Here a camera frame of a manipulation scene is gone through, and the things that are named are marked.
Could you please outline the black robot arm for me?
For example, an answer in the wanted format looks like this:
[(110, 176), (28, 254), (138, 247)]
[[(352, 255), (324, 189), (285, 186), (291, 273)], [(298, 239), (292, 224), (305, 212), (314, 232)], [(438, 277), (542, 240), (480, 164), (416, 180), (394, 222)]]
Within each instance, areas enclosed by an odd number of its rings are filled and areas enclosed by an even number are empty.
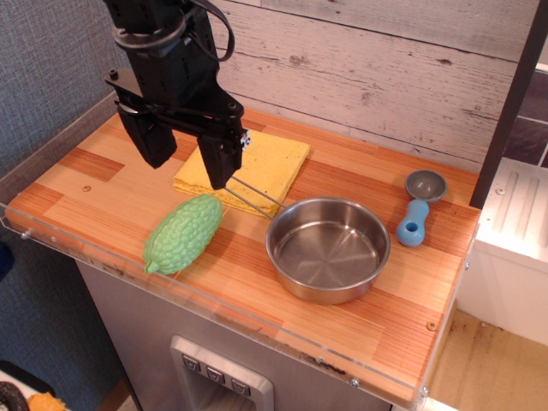
[(215, 190), (241, 168), (249, 144), (243, 106), (217, 83), (235, 35), (219, 56), (209, 17), (228, 20), (209, 1), (109, 1), (112, 36), (131, 67), (112, 69), (117, 112), (141, 156), (153, 168), (175, 153), (175, 131), (196, 137)]

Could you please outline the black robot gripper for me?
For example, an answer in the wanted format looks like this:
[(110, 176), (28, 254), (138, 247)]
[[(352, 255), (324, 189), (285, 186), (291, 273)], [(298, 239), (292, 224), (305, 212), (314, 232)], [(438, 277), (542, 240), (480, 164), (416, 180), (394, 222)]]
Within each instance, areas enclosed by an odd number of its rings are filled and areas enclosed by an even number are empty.
[(217, 83), (220, 64), (231, 58), (235, 35), (228, 32), (217, 53), (210, 15), (218, 8), (111, 8), (112, 36), (130, 62), (112, 69), (106, 81), (118, 96), (118, 114), (143, 159), (154, 169), (176, 152), (174, 131), (198, 139), (213, 190), (225, 188), (241, 168), (249, 142), (241, 125), (242, 105)]

